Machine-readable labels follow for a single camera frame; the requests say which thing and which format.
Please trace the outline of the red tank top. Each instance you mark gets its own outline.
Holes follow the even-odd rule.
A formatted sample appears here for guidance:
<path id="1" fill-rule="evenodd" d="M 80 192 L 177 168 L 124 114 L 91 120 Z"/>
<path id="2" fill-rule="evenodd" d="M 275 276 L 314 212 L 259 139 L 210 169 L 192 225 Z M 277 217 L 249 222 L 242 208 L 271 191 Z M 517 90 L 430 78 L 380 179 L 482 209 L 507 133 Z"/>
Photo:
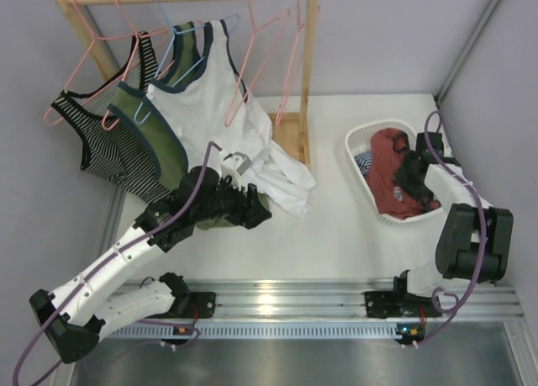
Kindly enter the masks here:
<path id="1" fill-rule="evenodd" d="M 373 163 L 366 181 L 380 214 L 407 219 L 440 207 L 436 197 L 435 201 L 415 201 L 394 181 L 394 173 L 411 150 L 402 130 L 386 128 L 371 138 Z"/>

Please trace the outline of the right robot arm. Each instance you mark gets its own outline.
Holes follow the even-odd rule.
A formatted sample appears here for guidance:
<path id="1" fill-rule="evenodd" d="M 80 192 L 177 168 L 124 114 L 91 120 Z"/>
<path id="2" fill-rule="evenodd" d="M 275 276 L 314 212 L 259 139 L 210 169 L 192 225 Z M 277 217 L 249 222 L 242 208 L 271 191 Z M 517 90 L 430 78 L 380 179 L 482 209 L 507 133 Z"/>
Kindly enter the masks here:
<path id="1" fill-rule="evenodd" d="M 478 194 L 460 163 L 446 156 L 440 132 L 418 134 L 395 179 L 422 211 L 446 212 L 434 257 L 393 280 L 392 304 L 398 313 L 448 314 L 450 309 L 441 307 L 437 298 L 445 280 L 462 280 L 474 288 L 504 277 L 514 216 Z"/>

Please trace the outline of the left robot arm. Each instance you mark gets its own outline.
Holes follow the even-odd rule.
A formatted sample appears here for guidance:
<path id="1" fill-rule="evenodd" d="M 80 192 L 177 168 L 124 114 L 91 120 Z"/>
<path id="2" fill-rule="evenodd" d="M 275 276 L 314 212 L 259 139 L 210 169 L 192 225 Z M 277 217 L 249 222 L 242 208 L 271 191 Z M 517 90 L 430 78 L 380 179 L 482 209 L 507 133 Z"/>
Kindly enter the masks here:
<path id="1" fill-rule="evenodd" d="M 214 301 L 213 293 L 192 292 L 173 272 L 131 293 L 114 294 L 129 277 L 190 237 L 197 225 L 224 220 L 251 230 L 271 217 L 256 185 L 236 188 L 231 177 L 194 167 L 177 189 L 148 204 L 106 253 L 68 283 L 36 291 L 30 306 L 61 361 L 76 362 L 136 321 L 189 318 L 195 306 Z"/>

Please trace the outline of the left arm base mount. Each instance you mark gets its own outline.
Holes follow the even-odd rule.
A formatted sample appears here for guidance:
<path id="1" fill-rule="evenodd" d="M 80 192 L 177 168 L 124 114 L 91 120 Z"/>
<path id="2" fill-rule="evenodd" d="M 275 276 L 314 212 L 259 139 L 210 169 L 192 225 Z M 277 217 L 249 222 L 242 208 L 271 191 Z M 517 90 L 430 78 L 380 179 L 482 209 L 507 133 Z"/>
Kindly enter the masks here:
<path id="1" fill-rule="evenodd" d="M 167 311 L 157 313 L 154 311 L 148 319 L 210 319 L 214 316 L 216 306 L 216 293 L 193 291 L 185 283 L 183 276 L 172 272 L 163 274 L 159 283 L 170 289 L 172 298 Z"/>

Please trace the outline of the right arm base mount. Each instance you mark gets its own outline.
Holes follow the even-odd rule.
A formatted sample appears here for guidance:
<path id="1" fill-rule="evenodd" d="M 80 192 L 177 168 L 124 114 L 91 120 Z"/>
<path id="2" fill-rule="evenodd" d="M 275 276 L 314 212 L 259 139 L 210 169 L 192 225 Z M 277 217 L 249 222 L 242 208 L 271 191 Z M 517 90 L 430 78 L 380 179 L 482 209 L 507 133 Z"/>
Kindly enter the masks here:
<path id="1" fill-rule="evenodd" d="M 407 273 L 393 278 L 390 290 L 368 291 L 364 293 L 368 318 L 426 318 L 441 317 L 430 298 L 411 294 L 407 290 Z"/>

